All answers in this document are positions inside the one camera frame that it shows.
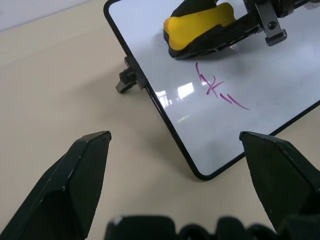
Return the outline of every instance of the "table surface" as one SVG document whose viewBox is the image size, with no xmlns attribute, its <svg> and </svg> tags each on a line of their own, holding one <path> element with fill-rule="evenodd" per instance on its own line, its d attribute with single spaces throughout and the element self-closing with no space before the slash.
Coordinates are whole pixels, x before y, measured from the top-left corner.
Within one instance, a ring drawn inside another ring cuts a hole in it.
<svg viewBox="0 0 320 240">
<path fill-rule="evenodd" d="M 125 54 L 104 3 L 0 32 L 0 231 L 74 140 L 102 130 L 112 141 L 88 239 L 102 240 L 108 220 L 129 214 L 168 215 L 177 229 L 197 223 L 211 232 L 225 215 L 270 226 L 245 159 L 198 181 L 146 91 L 117 93 Z M 318 169 L 319 121 L 317 107 L 278 134 Z"/>
</svg>

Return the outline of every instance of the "white board surface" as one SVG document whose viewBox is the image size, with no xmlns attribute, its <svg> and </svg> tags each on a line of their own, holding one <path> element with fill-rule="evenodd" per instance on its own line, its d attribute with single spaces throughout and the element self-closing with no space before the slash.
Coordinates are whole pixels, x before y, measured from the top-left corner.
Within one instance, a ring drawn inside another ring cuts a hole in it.
<svg viewBox="0 0 320 240">
<path fill-rule="evenodd" d="M 270 134 L 320 100 L 320 11 L 301 7 L 280 19 L 288 38 L 275 46 L 262 32 L 224 52 L 178 61 L 168 54 L 163 23 L 181 2 L 121 0 L 109 13 L 198 171 L 208 176 L 243 152 L 241 131 Z M 228 2 L 236 18 L 246 13 L 241 0 Z M 223 82 L 217 97 L 207 94 L 196 63 L 210 85 L 213 76 Z"/>
<path fill-rule="evenodd" d="M 88 1 L 90 0 L 0 0 L 0 31 Z"/>
</svg>

